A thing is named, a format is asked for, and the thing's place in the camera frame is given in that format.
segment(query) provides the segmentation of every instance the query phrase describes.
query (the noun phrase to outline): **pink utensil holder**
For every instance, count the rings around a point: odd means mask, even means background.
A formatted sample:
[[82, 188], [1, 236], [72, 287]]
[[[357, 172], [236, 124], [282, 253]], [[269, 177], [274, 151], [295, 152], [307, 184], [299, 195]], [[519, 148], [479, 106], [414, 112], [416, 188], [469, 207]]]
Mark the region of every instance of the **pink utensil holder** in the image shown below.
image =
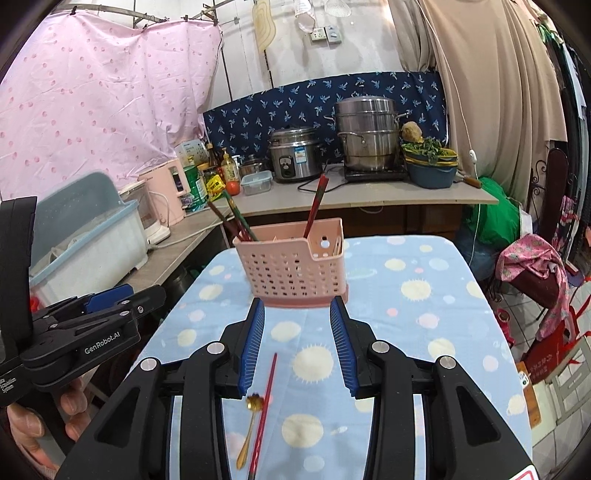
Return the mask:
[[260, 241], [234, 239], [252, 294], [266, 306], [327, 307], [337, 295], [347, 302], [342, 220], [316, 220], [307, 239], [305, 228], [306, 222], [255, 226]]

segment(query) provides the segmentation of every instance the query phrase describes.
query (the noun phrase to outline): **green vegetables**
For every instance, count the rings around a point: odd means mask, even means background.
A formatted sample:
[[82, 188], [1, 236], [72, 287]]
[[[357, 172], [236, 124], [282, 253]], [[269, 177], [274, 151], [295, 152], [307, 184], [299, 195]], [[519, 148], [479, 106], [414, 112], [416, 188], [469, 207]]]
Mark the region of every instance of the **green vegetables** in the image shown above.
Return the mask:
[[437, 164], [439, 157], [447, 154], [441, 148], [441, 142], [432, 137], [423, 139], [421, 143], [405, 143], [402, 147], [407, 152], [423, 155], [431, 165]]

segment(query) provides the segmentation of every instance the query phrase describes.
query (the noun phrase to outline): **tomato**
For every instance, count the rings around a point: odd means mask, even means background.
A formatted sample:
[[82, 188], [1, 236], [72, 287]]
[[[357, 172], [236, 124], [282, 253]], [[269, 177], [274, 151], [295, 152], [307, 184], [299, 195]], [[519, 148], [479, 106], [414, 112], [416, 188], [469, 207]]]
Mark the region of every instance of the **tomato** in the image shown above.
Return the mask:
[[226, 190], [232, 196], [238, 195], [240, 193], [240, 182], [229, 181], [228, 183], [226, 183]]

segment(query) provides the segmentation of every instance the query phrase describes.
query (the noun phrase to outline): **human hand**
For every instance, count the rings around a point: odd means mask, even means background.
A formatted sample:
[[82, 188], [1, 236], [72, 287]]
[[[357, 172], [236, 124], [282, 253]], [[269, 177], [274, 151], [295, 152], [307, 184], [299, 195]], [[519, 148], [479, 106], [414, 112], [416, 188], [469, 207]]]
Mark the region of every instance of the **human hand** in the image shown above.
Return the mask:
[[[84, 382], [82, 378], [76, 378], [70, 388], [60, 397], [60, 405], [63, 411], [70, 416], [66, 423], [68, 437], [76, 441], [90, 423], [87, 413], [88, 401], [84, 395]], [[12, 436], [31, 457], [41, 466], [51, 470], [57, 470], [55, 465], [39, 446], [37, 439], [45, 435], [43, 423], [31, 410], [13, 403], [7, 408], [8, 421]]]

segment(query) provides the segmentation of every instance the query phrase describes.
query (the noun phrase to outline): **wall switch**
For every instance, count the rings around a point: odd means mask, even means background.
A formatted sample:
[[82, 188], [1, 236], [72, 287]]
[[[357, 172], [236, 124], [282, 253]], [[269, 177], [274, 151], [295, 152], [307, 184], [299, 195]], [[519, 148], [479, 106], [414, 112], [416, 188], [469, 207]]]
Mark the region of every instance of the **wall switch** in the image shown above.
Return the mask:
[[324, 29], [326, 30], [326, 38], [328, 39], [329, 43], [341, 43], [343, 41], [343, 37], [341, 37], [338, 28], [329, 25]]

